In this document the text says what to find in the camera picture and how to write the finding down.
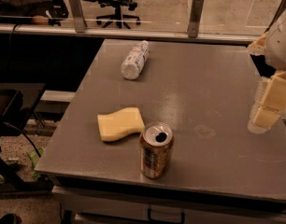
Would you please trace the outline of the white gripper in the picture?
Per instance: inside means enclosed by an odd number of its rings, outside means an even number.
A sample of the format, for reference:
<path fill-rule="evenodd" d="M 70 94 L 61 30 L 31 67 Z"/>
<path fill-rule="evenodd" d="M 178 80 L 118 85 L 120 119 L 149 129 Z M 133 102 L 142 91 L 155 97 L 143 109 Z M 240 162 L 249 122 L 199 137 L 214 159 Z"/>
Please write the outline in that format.
<path fill-rule="evenodd" d="M 247 47 L 250 55 L 265 55 L 265 62 L 277 70 L 286 70 L 286 9 L 270 27 Z M 272 128 L 286 110 L 286 71 L 261 77 L 254 94 L 248 130 L 262 134 Z"/>

